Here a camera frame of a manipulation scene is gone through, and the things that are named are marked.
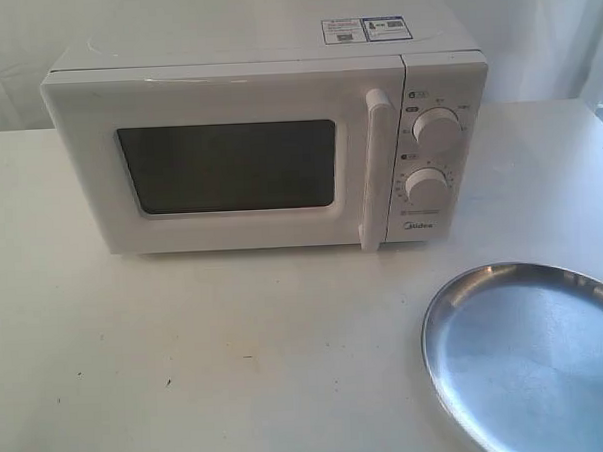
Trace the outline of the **round stainless steel tray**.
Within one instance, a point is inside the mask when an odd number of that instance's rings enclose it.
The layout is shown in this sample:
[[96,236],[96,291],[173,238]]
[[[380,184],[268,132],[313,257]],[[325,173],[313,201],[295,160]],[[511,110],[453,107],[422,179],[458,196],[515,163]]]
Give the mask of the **round stainless steel tray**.
[[603,452],[603,283],[532,263],[476,267],[429,303],[421,354],[479,452]]

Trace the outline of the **white microwave oven body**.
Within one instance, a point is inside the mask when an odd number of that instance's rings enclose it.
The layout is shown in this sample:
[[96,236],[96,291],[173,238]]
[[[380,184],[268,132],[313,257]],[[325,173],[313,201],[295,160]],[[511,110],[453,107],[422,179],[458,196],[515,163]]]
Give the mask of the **white microwave oven body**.
[[[413,36],[411,40],[396,42],[327,45],[323,40],[322,22],[285,30],[270,26],[248,29],[239,24],[229,27],[216,24],[198,31],[194,42],[188,41],[185,33],[180,33],[176,45],[127,36],[119,53],[112,56],[91,46],[72,48],[58,60],[47,77],[58,71],[378,56],[400,57],[406,68],[388,232],[383,244],[424,242],[444,236],[452,223],[488,71],[483,54],[468,38],[456,32],[441,32],[423,39]],[[421,113],[436,107],[455,112],[462,138],[447,150],[425,151],[417,145],[412,126]],[[441,171],[446,177],[449,195],[443,208],[419,209],[407,200],[405,180],[414,171],[427,167]]]

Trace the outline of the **lower white control knob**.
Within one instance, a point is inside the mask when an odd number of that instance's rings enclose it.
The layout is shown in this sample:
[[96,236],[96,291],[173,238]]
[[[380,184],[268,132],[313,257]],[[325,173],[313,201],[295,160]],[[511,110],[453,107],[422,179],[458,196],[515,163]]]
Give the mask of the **lower white control knob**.
[[448,202],[446,177],[435,168],[414,171],[405,180],[404,188],[409,203],[419,209],[440,209]]

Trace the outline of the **upper white control knob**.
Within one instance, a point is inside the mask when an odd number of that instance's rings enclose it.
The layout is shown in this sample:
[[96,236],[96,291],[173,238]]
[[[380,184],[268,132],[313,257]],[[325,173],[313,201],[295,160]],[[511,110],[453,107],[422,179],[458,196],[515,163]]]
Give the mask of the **upper white control knob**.
[[444,151],[462,138],[458,117],[450,109],[436,107],[415,120],[412,132],[417,145],[428,151]]

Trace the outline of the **blue white label sticker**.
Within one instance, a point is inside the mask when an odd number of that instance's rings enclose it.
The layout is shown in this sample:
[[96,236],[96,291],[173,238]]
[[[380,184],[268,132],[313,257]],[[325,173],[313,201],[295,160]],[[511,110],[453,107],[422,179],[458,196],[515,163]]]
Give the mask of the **blue white label sticker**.
[[401,15],[322,20],[322,35],[327,45],[396,42],[413,38]]

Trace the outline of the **white microwave door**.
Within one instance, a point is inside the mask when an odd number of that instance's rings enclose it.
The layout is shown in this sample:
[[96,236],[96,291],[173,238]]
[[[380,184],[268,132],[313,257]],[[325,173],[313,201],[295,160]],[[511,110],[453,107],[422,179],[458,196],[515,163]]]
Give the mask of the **white microwave door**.
[[386,240],[400,57],[57,71],[41,86],[109,250]]

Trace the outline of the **white control knob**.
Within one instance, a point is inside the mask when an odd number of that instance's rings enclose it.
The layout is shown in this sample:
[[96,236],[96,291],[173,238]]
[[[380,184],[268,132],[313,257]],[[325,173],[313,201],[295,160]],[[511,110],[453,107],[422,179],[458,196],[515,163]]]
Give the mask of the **white control knob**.
[[417,145],[428,151],[444,151],[462,138],[458,117],[450,109],[436,107],[415,120],[412,132]]
[[448,202],[446,177],[435,168],[414,171],[405,180],[404,188],[409,203],[419,209],[440,209]]

